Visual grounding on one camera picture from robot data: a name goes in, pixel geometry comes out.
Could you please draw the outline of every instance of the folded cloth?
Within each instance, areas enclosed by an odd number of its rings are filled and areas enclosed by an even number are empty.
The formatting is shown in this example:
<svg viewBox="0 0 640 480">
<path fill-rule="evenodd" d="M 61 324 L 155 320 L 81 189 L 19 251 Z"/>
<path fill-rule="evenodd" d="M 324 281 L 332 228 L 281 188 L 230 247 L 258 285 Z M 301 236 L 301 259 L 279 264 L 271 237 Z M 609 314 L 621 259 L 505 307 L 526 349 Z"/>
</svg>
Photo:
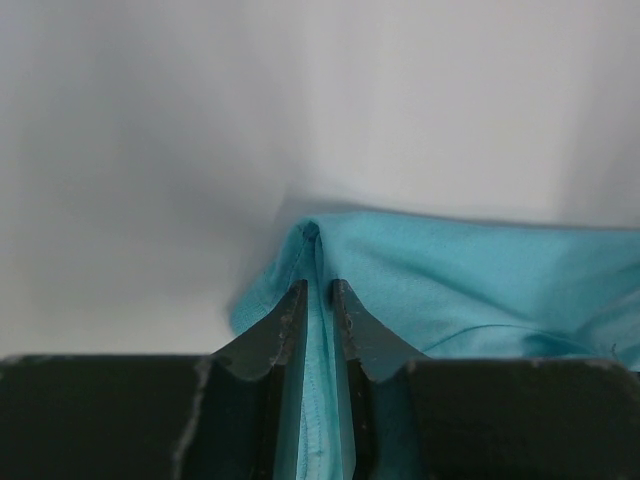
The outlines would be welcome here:
<svg viewBox="0 0 640 480">
<path fill-rule="evenodd" d="M 241 334 L 309 282 L 298 478 L 341 478 L 331 280 L 434 358 L 615 358 L 640 369 L 640 231 L 462 223 L 383 213 L 294 226 L 232 314 Z"/>
</svg>

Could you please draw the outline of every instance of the black plastic part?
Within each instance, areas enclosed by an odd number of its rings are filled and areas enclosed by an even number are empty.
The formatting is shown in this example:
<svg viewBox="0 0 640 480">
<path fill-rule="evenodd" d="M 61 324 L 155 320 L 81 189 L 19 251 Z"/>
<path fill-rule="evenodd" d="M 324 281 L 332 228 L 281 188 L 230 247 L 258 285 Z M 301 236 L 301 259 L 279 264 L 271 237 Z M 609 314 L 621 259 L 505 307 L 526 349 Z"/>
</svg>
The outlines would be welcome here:
<svg viewBox="0 0 640 480">
<path fill-rule="evenodd" d="M 344 478 L 640 478 L 640 382 L 608 360 L 434 360 L 333 284 Z"/>
<path fill-rule="evenodd" d="M 1 480 L 294 479 L 307 285 L 213 355 L 0 363 Z"/>
</svg>

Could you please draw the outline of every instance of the cloth fold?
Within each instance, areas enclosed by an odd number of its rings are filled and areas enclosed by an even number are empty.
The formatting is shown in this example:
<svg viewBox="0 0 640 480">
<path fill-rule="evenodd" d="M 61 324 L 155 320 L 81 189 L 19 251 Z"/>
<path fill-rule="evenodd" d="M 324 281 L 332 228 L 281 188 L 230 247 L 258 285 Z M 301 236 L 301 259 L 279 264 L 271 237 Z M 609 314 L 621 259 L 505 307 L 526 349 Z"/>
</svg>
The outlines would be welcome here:
<svg viewBox="0 0 640 480">
<path fill-rule="evenodd" d="M 640 231 L 372 212 L 308 217 L 235 308 L 234 332 L 303 278 L 309 330 L 299 479 L 342 475 L 328 305 L 336 278 L 434 358 L 597 356 L 640 370 Z"/>
</svg>

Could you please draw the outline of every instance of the turquoise fabric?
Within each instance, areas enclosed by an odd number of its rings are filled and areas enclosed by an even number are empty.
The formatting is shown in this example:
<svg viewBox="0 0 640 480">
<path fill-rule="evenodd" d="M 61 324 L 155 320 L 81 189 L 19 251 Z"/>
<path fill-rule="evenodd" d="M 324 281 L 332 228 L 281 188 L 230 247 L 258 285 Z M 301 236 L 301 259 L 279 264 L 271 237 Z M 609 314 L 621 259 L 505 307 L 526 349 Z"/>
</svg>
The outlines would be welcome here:
<svg viewBox="0 0 640 480">
<path fill-rule="evenodd" d="M 237 334 L 292 281 L 310 287 L 298 478 L 339 479 L 328 288 L 436 358 L 613 357 L 640 370 L 640 232 L 382 213 L 305 218 L 232 315 Z"/>
</svg>

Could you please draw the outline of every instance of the white surface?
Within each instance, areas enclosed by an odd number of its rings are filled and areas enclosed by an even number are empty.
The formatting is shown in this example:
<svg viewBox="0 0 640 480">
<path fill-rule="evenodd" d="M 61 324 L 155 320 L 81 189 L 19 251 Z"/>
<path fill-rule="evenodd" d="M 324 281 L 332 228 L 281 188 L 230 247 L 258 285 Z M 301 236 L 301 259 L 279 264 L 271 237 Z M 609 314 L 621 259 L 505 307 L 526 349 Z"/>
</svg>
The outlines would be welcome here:
<svg viewBox="0 0 640 480">
<path fill-rule="evenodd" d="M 215 350 L 308 211 L 640 223 L 636 0 L 0 5 L 0 354 Z"/>
</svg>

